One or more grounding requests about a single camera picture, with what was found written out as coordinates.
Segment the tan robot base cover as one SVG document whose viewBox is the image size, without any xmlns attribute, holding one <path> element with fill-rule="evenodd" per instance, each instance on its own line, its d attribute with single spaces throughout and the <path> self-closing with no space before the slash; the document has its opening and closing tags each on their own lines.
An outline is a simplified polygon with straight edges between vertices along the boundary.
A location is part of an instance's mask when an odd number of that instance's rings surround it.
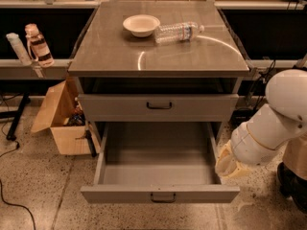
<svg viewBox="0 0 307 230">
<path fill-rule="evenodd" d="M 283 155 L 283 163 L 295 175 L 307 180 L 307 134 L 288 142 Z"/>
</svg>

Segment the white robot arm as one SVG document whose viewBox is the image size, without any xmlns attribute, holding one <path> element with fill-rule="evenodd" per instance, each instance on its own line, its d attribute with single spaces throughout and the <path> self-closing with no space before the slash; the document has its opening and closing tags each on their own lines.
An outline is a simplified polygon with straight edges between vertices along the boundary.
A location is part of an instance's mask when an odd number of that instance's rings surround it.
<svg viewBox="0 0 307 230">
<path fill-rule="evenodd" d="M 275 74 L 267 83 L 266 102 L 232 133 L 221 148 L 215 172 L 224 178 L 247 174 L 265 166 L 286 142 L 307 132 L 307 72 Z"/>
</svg>

